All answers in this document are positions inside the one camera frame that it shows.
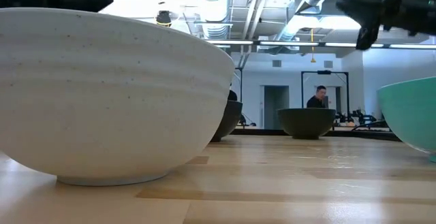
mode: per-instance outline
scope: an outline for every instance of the speckled white bowl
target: speckled white bowl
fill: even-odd
[[[76,185],[164,176],[218,128],[231,58],[196,37],[71,10],[0,10],[0,150]]]

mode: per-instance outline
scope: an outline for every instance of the light wood surface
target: light wood surface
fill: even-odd
[[[63,185],[0,154],[1,224],[430,224],[435,189],[427,155],[357,138],[229,136],[124,187]]]

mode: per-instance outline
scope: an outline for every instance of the ceramic bowl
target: ceramic bowl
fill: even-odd
[[[436,77],[391,84],[378,90],[381,111],[392,132],[436,163]]]
[[[196,37],[71,10],[0,10],[0,150],[75,185],[164,176],[221,120],[234,64]]]
[[[289,108],[278,110],[283,130],[295,139],[316,140],[333,126],[336,110]]]
[[[218,129],[215,132],[211,142],[219,142],[221,141],[221,138],[230,135],[230,133],[238,125],[242,111],[243,104],[241,102],[227,100],[223,118],[221,119]]]

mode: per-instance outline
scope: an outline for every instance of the white wall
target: white wall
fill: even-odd
[[[232,58],[239,61],[239,53],[232,53]],[[311,63],[310,54],[270,54],[253,53],[250,55],[243,71],[243,113],[248,119],[260,125],[261,112],[261,86],[289,86],[290,108],[301,107],[301,71],[325,70],[324,61],[333,61],[330,71],[341,71],[341,59],[334,54],[316,54],[316,63]],[[272,67],[272,60],[282,60],[282,67]],[[232,81],[232,90],[239,96],[239,81],[235,77]],[[335,75],[323,76],[317,74],[305,74],[304,104],[314,95],[315,86],[343,86],[344,83]],[[330,94],[331,102],[335,102],[334,94]]]
[[[343,82],[336,76],[321,76],[307,74],[307,81],[304,85],[304,103],[314,95],[314,86],[342,86]],[[260,125],[261,112],[261,86],[289,86],[290,108],[301,107],[301,82],[299,71],[288,71],[281,73],[244,71],[243,74],[243,113],[248,119]],[[232,90],[239,96],[239,82],[235,78],[232,82]]]
[[[363,52],[363,67],[364,108],[376,118],[382,115],[377,102],[378,89],[396,82],[436,76],[433,50],[371,49]]]
[[[423,44],[432,44],[432,40]],[[232,57],[237,62],[238,53]],[[271,61],[282,60],[282,68],[271,67]],[[324,61],[334,62],[332,71],[349,72],[350,110],[363,109],[367,114],[380,118],[377,104],[377,90],[387,84],[436,76],[436,54],[432,50],[386,50],[371,49],[355,51],[342,59],[333,54],[317,54],[316,63],[311,63],[311,55],[298,54],[271,56],[251,54],[243,73],[243,113],[253,122],[260,124],[260,87],[267,85],[289,86],[290,108],[301,107],[300,72],[324,70]],[[334,75],[321,76],[306,74],[304,100],[313,95],[314,86],[341,86],[342,111],[346,111],[345,85]],[[239,81],[234,78],[232,90],[239,96]],[[334,97],[333,88],[328,95]]]
[[[342,70],[349,74],[349,110],[364,108],[363,52],[353,51],[342,58]],[[341,93],[342,111],[347,110],[346,92]]]

